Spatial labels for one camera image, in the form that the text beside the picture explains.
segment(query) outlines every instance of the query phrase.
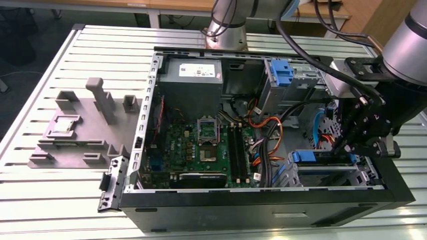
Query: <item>slotted metal platform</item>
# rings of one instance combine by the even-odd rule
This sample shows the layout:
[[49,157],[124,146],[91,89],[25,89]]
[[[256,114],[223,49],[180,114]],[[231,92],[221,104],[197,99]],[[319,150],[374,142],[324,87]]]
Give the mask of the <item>slotted metal platform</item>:
[[[338,39],[295,39],[314,55],[372,56],[367,48]],[[248,34],[247,44],[249,51],[294,53],[275,35]],[[395,138],[402,158],[394,161],[416,201],[338,228],[143,233],[124,213],[97,214],[103,169],[28,168],[59,91],[89,97],[87,78],[100,77],[113,98],[143,96],[153,46],[203,48],[204,38],[197,31],[153,28],[87,25],[71,31],[0,143],[0,239],[427,239],[427,130],[419,117]]]

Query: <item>table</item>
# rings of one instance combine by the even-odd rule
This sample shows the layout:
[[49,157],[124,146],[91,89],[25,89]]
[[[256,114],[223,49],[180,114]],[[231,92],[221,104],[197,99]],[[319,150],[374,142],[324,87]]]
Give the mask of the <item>table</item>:
[[[314,55],[336,59],[374,56],[366,47],[339,39],[295,37],[295,40]],[[294,53],[276,35],[249,33],[247,45],[255,52]],[[0,143],[0,234],[8,234],[5,239],[360,240],[379,236],[388,240],[422,240],[427,236],[423,227],[427,224],[427,130],[419,117],[402,127],[395,138],[402,158],[394,161],[416,202],[379,211],[343,227],[141,233],[121,212],[97,213],[104,169],[28,168],[28,157],[56,112],[59,91],[73,90],[79,97],[88,96],[87,78],[101,77],[113,98],[140,96],[153,46],[203,48],[204,36],[192,30],[93,25],[71,31]]]
[[[40,8],[52,10],[79,10],[148,14],[152,28],[160,28],[160,15],[185,15],[209,17],[215,0],[0,0],[0,6]],[[319,6],[324,21],[330,24],[330,14],[326,4]],[[299,6],[299,21],[304,23],[319,23],[314,3]],[[351,14],[342,7],[335,12],[336,26],[342,29]],[[295,22],[296,14],[286,19]],[[335,38],[335,34],[327,32],[326,38]]]

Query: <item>motherboard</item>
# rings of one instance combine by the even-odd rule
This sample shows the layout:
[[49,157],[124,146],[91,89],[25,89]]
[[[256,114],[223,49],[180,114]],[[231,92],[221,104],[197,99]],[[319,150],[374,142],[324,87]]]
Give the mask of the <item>motherboard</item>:
[[[251,178],[249,155],[244,151],[253,142],[253,129],[204,124],[207,122],[172,123],[165,127],[163,153],[148,156],[151,171],[144,173],[152,189],[179,188],[173,182],[179,182],[183,176],[219,178],[225,183],[221,188],[256,187],[257,182]],[[240,133],[237,140],[232,134],[235,131]]]

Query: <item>ram slot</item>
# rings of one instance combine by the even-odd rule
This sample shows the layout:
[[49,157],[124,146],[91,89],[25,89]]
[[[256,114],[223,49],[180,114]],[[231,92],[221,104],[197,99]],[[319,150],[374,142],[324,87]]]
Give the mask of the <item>ram slot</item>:
[[241,127],[236,127],[233,131],[235,137],[235,150],[236,150],[236,158],[237,158],[237,168],[239,168],[239,179],[240,181],[249,180],[248,179],[248,165],[245,158],[245,144],[243,139]]
[[231,180],[240,182],[239,179],[239,160],[236,152],[236,139],[235,139],[235,130],[233,126],[229,126],[227,129],[227,138],[228,138],[228,160],[231,168]]

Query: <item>floor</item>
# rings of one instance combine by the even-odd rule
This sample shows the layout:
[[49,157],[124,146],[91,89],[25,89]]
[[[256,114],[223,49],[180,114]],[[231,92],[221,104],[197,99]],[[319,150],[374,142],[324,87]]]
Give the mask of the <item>floor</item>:
[[[149,28],[145,14],[135,16],[132,13],[65,10],[61,19],[56,20],[48,9],[35,9],[33,19],[39,31],[28,36],[28,40],[36,51],[36,60],[17,67],[0,58],[0,79],[9,87],[8,91],[0,94],[0,140],[25,104],[73,24],[137,27],[139,23],[140,27]],[[191,16],[175,16],[171,19],[165,15],[161,16],[161,28],[181,29],[185,26],[187,30],[200,30],[209,25],[211,21],[208,17],[199,16],[193,20]],[[271,31],[265,20],[248,20],[245,28],[248,33],[268,34]]]

